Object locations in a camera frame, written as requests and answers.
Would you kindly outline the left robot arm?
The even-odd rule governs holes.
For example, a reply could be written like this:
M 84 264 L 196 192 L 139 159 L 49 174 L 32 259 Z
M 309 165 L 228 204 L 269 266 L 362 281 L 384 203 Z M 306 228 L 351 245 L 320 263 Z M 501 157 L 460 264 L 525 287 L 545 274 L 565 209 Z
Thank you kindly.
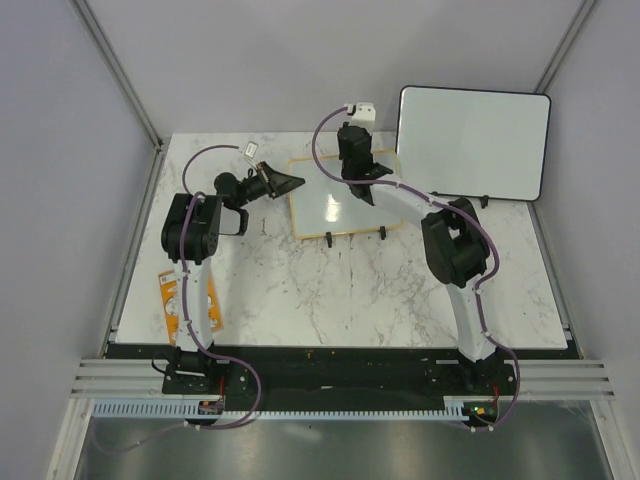
M 230 172 L 218 175 L 213 194 L 174 196 L 161 231 L 161 246 L 174 264 L 177 285 L 178 327 L 165 373 L 168 382 L 185 381 L 198 393 L 211 392 L 219 382 L 217 360 L 211 357 L 209 280 L 211 260 L 223 235 L 223 212 L 228 211 L 235 222 L 232 234 L 242 236 L 249 222 L 247 204 L 262 197 L 280 198 L 304 184 L 304 178 L 260 162 L 242 180 Z

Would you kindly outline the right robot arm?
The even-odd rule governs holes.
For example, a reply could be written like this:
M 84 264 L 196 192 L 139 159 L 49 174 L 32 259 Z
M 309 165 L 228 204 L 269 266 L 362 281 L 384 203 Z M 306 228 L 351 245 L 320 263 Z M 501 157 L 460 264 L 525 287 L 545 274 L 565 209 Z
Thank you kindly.
M 344 123 L 337 133 L 341 178 L 364 202 L 415 225 L 421 232 L 427 266 L 445 285 L 457 327 L 458 350 L 467 361 L 458 381 L 467 392 L 483 392 L 494 381 L 486 362 L 496 351 L 490 337 L 479 287 L 493 274 L 487 259 L 495 245 L 466 198 L 446 202 L 403 183 L 374 161 L 372 136 L 361 126 Z

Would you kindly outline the yellow framed whiteboard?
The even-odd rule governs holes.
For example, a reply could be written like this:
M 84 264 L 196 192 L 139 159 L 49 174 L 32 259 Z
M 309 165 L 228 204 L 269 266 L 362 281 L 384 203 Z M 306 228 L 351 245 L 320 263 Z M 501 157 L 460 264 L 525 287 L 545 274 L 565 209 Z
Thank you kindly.
M 305 184 L 289 194 L 294 236 L 298 239 L 374 232 L 381 226 L 398 228 L 402 219 L 354 197 L 345 184 L 324 175 L 338 176 L 342 162 L 336 155 L 291 159 L 287 173 L 305 179 Z

